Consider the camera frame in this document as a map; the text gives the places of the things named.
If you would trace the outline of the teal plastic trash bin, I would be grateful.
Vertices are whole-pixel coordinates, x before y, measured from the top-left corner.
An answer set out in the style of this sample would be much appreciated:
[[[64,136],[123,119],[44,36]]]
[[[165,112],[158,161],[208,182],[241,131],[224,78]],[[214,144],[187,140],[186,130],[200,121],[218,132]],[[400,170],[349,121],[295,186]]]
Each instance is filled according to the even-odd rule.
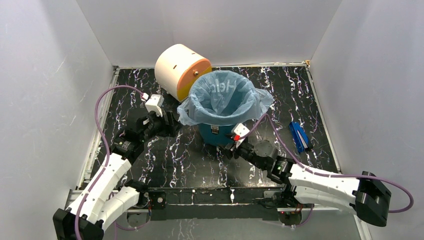
[[[229,135],[232,134],[232,130],[235,126],[235,124],[218,126],[205,123],[197,125],[198,132],[200,133],[203,142],[215,147],[226,146],[227,144],[234,142],[230,139]]]

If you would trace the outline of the translucent blue plastic bag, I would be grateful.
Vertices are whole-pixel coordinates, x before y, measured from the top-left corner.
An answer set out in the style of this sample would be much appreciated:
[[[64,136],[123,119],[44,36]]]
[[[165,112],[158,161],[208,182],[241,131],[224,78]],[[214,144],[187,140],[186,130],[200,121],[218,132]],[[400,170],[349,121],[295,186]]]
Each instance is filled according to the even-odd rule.
[[[199,124],[229,126],[258,120],[274,103],[265,89],[230,70],[215,70],[200,76],[187,98],[177,107],[178,121],[186,126]]]

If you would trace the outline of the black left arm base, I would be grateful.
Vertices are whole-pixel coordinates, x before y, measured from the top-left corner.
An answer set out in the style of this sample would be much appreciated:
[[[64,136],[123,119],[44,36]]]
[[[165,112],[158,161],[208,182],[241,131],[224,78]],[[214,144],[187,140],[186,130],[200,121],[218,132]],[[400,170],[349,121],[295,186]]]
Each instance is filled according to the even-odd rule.
[[[151,220],[162,221],[165,219],[167,206],[167,194],[161,190],[149,190],[143,192],[141,200],[124,213],[127,225],[121,225],[120,229],[139,229]]]

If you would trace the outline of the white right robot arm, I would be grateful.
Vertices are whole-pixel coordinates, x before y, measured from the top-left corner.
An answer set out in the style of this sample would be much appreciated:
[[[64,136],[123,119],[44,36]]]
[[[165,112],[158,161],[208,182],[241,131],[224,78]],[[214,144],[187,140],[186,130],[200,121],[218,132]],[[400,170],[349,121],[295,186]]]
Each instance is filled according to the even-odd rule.
[[[302,167],[293,159],[279,155],[267,140],[255,145],[247,141],[229,143],[222,148],[228,158],[242,158],[262,171],[271,181],[285,185],[282,202],[288,207],[322,205],[356,215],[362,221],[385,227],[392,193],[371,172],[345,177],[317,168]]]

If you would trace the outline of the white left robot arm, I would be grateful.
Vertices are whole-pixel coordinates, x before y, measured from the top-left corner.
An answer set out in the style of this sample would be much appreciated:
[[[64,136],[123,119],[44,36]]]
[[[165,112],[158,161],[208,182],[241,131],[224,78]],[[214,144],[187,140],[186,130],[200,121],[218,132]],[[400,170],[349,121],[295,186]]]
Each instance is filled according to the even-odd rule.
[[[126,210],[144,208],[150,202],[148,187],[129,180],[115,196],[118,181],[143,153],[145,143],[155,137],[175,137],[182,127],[172,111],[150,111],[113,139],[103,165],[84,191],[66,208],[53,215],[59,240],[101,240],[109,226]]]

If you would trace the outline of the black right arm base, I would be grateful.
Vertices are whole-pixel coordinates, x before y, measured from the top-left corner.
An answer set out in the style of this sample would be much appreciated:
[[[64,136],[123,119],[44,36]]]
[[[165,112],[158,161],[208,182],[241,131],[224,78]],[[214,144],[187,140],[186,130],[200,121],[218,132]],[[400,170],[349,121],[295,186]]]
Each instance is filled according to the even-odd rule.
[[[289,190],[271,190],[263,192],[262,197],[255,198],[254,204],[265,209],[277,210],[278,218],[284,227],[298,228],[309,222],[314,205],[300,203]]]

